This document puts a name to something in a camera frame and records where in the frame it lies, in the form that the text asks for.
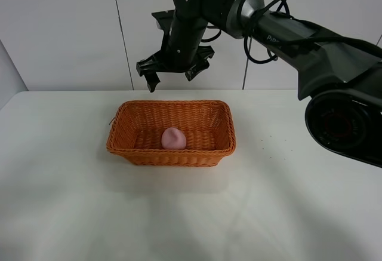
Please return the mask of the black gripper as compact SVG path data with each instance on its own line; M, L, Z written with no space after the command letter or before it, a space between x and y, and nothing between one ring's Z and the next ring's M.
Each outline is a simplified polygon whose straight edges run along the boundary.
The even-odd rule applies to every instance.
M157 72L184 73L187 80L192 81L209 68L208 59L215 52L209 45L200 45L208 25L206 20L179 18L176 10L155 12L152 16L164 33L161 48L136 64L138 74L144 75L151 93L160 83Z

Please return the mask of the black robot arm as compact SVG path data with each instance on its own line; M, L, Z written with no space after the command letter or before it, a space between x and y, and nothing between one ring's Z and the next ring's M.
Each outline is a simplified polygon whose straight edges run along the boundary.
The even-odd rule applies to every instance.
M268 61L281 59L298 72L298 98L309 99L305 122L327 150L381 166L381 49L293 17L287 0L173 0L154 13L163 33L161 49L136 64L150 91L158 73L192 80L209 66L213 49L203 35L218 29L264 46Z

